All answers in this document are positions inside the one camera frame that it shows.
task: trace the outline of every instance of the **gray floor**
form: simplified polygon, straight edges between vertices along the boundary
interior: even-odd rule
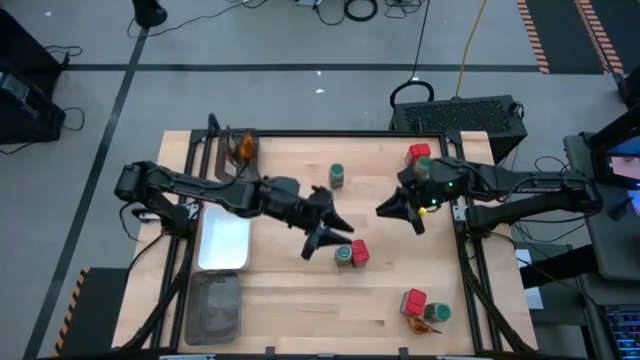
[[[336,0],[326,0],[323,15],[339,15]],[[125,29],[130,0],[0,0],[43,45],[80,45],[76,64],[126,64],[135,40]],[[168,26],[228,6],[223,1],[165,0]],[[423,64],[458,64],[479,2],[433,0],[426,27]],[[216,19],[187,25],[149,38],[144,64],[409,64],[421,16],[370,23],[319,23],[309,9],[275,0],[257,10],[234,9]],[[139,29],[133,26],[132,33]],[[534,65],[515,2],[490,0],[469,55],[470,64]],[[67,72],[55,93],[62,107],[79,106],[87,123],[59,142],[34,145],[0,157],[0,340],[4,358],[22,357],[100,139],[111,116],[124,73]],[[69,272],[50,321],[40,356],[51,354],[56,335],[83,267],[126,267],[134,244],[122,232],[113,196],[125,163],[154,160],[165,130],[204,128],[209,112],[223,125],[262,129],[385,129],[391,117],[389,93],[407,72],[137,72],[119,118],[102,175],[80,234]],[[437,99],[454,95],[457,73],[418,73],[436,89]],[[512,94],[525,105],[529,136],[520,146],[515,169],[533,169],[542,155],[564,159],[562,137],[594,131],[624,111],[608,76],[553,76],[540,73],[467,73],[461,96]],[[408,90],[398,101],[420,100]],[[69,124],[79,119],[70,114]],[[553,162],[542,163],[558,169]],[[135,231],[136,225],[129,221]],[[539,238],[559,234],[559,226],[531,226]],[[562,243],[588,243],[585,231]],[[539,336],[557,340],[553,331]]]

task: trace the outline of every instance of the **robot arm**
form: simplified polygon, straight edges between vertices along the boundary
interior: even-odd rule
[[[172,204],[163,193],[216,203],[244,218],[270,216],[308,235],[301,256],[309,260],[319,247],[351,244],[351,240],[331,228],[353,232],[336,213],[331,192],[323,187],[312,189],[313,194],[305,199],[298,196],[300,184],[293,178],[265,177],[222,184],[177,173],[152,162],[138,162],[124,167],[115,194],[128,203],[145,205],[176,236],[186,236],[191,230],[189,212]]]
[[[380,217],[409,221],[416,234],[424,233],[420,208],[436,211],[445,201],[468,196],[480,201],[505,201],[514,193],[541,194],[496,207],[469,206],[465,211],[470,231],[491,231],[500,223],[512,224],[523,217],[552,210],[596,213],[602,199],[592,180],[578,171],[513,172],[499,166],[457,158],[434,159],[427,176],[412,167],[398,173],[401,187],[376,208]]]

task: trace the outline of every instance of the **wooden tabletop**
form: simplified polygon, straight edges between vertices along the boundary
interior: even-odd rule
[[[182,171],[189,135],[166,132],[158,163]],[[463,139],[468,160],[491,163],[485,133],[463,133]],[[260,141],[261,173],[298,179],[301,196],[310,194],[311,185],[328,186],[331,163],[345,166],[344,188],[334,192],[336,209],[355,228],[351,238],[365,239],[371,260],[365,268],[338,269],[334,248],[321,248],[305,261],[300,257],[305,240],[300,230],[268,217],[252,219],[250,264],[240,273],[238,338],[227,345],[191,347],[181,337],[179,351],[264,353],[265,347],[275,346],[278,354],[397,354],[399,347],[407,347],[412,355],[473,354],[448,204],[424,218],[426,232],[420,236],[409,223],[379,218],[374,210],[398,185],[396,173],[404,166],[408,146],[427,142],[432,156],[439,157],[438,141],[337,137],[263,137]],[[215,144],[213,148],[208,179],[215,179]],[[194,175],[199,172],[200,158],[201,153]],[[143,225],[136,252],[159,231],[159,224]],[[506,226],[497,231],[510,235]],[[157,303],[168,244],[168,239],[157,244],[131,272],[113,346],[130,339]],[[496,305],[525,342],[536,347],[513,246],[494,237],[485,240],[484,248]],[[192,272],[199,270],[194,261]],[[407,327],[398,309],[403,293],[410,288],[427,293],[428,302],[452,307],[453,317],[435,326],[443,334],[416,335]],[[174,307],[175,301],[165,318],[165,345]],[[479,302],[478,309],[484,347],[490,349]]]

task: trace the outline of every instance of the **red block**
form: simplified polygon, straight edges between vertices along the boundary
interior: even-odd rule
[[[411,145],[409,146],[409,151],[407,151],[407,156],[404,158],[404,162],[407,166],[413,165],[419,157],[429,155],[431,155],[429,144]]]
[[[351,243],[351,251],[353,252],[351,263],[354,267],[365,266],[369,261],[369,250],[364,240],[354,240]]]
[[[411,289],[404,293],[400,312],[407,316],[420,316],[427,303],[427,294],[417,289]]]

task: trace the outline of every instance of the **hazard tape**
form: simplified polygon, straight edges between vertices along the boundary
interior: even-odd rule
[[[60,352],[62,351],[62,346],[64,345],[64,339],[67,336],[67,333],[69,332],[69,326],[71,325],[71,318],[73,317],[73,311],[76,309],[76,305],[78,304],[78,299],[80,298],[80,290],[82,289],[84,278],[89,273],[89,270],[91,269],[85,268],[80,271],[80,277],[78,278],[78,281],[76,281],[76,286],[73,288],[73,293],[71,294],[71,300],[69,301],[69,307],[67,308],[67,313],[64,316],[62,327],[60,328],[60,332],[58,332],[58,339],[56,340],[52,357],[60,356]]]
[[[548,74],[549,62],[547,61],[547,57],[544,54],[544,50],[542,49],[542,44],[540,43],[540,38],[538,37],[538,32],[536,31],[536,26],[533,23],[533,19],[531,18],[531,13],[529,13],[527,2],[526,0],[517,0],[517,3],[518,11],[520,11],[520,16],[522,17],[524,28],[527,30],[527,36],[529,37],[531,48],[533,48],[533,54],[536,57],[536,62],[538,63],[540,72]]]
[[[600,19],[598,19],[598,15],[593,9],[591,1],[573,0],[573,2],[578,9],[584,27],[587,29],[591,44],[598,54],[604,73],[614,72],[616,74],[623,74],[624,67],[622,66],[622,62],[620,58],[618,58],[613,45],[611,45],[609,36],[607,36],[607,32],[604,30]]]

